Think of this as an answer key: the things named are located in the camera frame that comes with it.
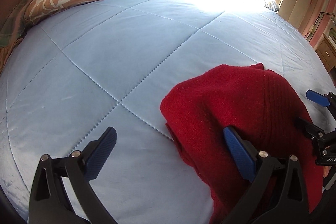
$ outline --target bed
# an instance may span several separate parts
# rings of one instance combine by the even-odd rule
[[[117,144],[91,185],[117,222],[208,223],[209,188],[180,159],[159,106],[177,83],[220,64],[263,63],[317,126],[334,130],[305,97],[336,92],[332,80],[276,10],[272,0],[84,0],[29,13],[0,75],[0,185],[17,212],[28,220],[41,155],[68,156],[113,126]]]

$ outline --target red cloth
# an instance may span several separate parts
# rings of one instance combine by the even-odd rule
[[[257,150],[274,157],[296,155],[310,212],[320,201],[323,167],[315,165],[311,141],[294,126],[298,117],[311,121],[309,114],[290,84],[275,72],[264,70],[263,64],[220,65],[176,85],[163,99],[160,110],[180,156],[211,188],[211,224],[228,215],[249,185],[225,147],[222,130],[229,125]]]

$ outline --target red garment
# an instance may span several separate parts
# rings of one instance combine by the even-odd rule
[[[211,188],[211,224],[220,223],[228,215],[249,185],[225,146],[222,130],[229,125],[257,150],[274,157],[296,155],[310,212],[319,203],[323,167],[315,165],[311,141],[294,126],[296,118],[311,122],[310,116],[285,78],[264,70],[263,64],[220,65],[176,85],[163,99],[160,110],[180,156]]]

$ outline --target silver bolt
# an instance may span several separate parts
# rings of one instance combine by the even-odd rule
[[[73,151],[72,153],[71,153],[71,156],[73,157],[73,158],[77,158],[77,157],[79,157],[81,155],[81,152],[79,151],[79,150],[75,150],[75,151]]]
[[[42,161],[45,161],[49,158],[49,155],[48,154],[44,154],[42,157],[41,157],[41,160]]]
[[[291,159],[292,161],[297,161],[297,160],[298,160],[297,156],[295,156],[295,155],[291,155],[290,159]]]
[[[268,153],[266,151],[260,151],[259,152],[259,156],[262,158],[267,158],[268,157]]]

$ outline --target blue rubber fingertip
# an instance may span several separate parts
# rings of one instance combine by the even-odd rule
[[[251,158],[230,128],[224,128],[223,133],[227,147],[238,167],[239,173],[243,179],[252,182],[256,176],[255,161]]]
[[[307,99],[319,104],[320,106],[326,107],[330,106],[329,99],[313,90],[308,90],[306,92]]]

